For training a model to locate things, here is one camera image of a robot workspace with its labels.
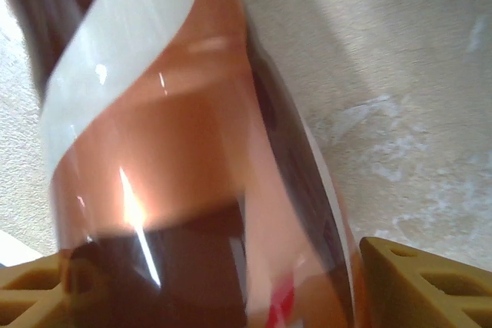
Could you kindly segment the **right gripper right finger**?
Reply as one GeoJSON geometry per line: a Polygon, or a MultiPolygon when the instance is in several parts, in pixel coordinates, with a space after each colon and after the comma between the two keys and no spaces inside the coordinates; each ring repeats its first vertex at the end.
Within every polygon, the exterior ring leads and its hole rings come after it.
{"type": "Polygon", "coordinates": [[[491,273],[378,237],[360,242],[374,327],[489,327],[491,273]]]}

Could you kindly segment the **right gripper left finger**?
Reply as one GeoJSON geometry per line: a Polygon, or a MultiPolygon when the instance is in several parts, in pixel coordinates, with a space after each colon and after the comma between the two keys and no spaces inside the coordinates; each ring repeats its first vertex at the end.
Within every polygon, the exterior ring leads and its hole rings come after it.
{"type": "Polygon", "coordinates": [[[63,304],[59,256],[1,268],[1,326],[69,327],[63,304]]]}

